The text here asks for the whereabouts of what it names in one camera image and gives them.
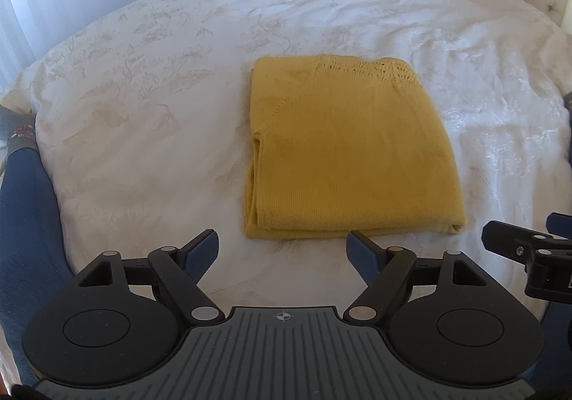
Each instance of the ribbed knit fabric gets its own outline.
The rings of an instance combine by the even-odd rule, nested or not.
[[[296,239],[466,223],[453,150],[396,58],[260,58],[252,78],[249,237]]]

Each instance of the bed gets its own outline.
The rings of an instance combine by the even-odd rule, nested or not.
[[[486,252],[480,231],[493,219],[544,230],[550,212],[572,213],[567,2],[138,0],[53,48],[1,102],[38,111],[75,271],[106,250],[147,256],[213,228],[220,254],[200,287],[224,311],[345,308],[364,284],[343,239],[244,235],[251,69],[263,55],[404,59],[450,137],[469,222],[459,235],[375,240],[427,257],[462,250],[540,316],[523,269]],[[12,384],[10,352],[0,351]]]

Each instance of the silver screw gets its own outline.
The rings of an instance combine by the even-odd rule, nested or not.
[[[368,319],[374,319],[377,312],[368,306],[354,306],[348,314],[359,321],[367,321]]]
[[[210,321],[218,316],[218,310],[212,306],[199,306],[191,311],[191,316],[199,321]]]

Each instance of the ridged gray surface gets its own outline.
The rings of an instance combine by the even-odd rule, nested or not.
[[[332,308],[237,308],[230,321],[190,331],[168,363],[138,381],[98,390],[42,381],[36,389],[53,400],[522,400],[533,393],[524,381],[478,390],[425,379],[401,365],[375,329],[346,325]]]

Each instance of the gray sock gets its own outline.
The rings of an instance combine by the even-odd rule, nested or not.
[[[6,142],[8,155],[21,148],[38,151],[35,141],[35,114],[16,113],[0,105],[0,140]]]

